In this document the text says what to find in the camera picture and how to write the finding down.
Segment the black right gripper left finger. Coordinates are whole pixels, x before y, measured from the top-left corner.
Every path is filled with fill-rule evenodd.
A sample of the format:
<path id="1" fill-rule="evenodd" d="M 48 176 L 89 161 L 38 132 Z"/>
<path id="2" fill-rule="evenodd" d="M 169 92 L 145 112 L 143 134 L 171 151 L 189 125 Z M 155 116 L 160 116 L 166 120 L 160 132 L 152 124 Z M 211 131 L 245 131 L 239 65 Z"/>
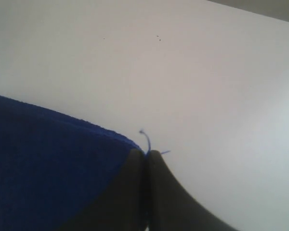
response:
<path id="1" fill-rule="evenodd" d="M 70 218 L 61 231 L 144 231 L 141 180 L 144 155 L 132 149 L 118 175 L 97 199 Z"/>

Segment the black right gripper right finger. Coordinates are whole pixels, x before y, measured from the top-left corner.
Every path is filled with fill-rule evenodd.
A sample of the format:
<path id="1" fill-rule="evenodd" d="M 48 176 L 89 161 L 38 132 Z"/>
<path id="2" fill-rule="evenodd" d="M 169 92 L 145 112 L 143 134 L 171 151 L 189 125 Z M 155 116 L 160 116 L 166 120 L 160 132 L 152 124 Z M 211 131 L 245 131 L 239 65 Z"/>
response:
<path id="1" fill-rule="evenodd" d="M 196 201 L 178 182 L 158 151 L 146 156 L 150 231 L 234 231 Z"/>

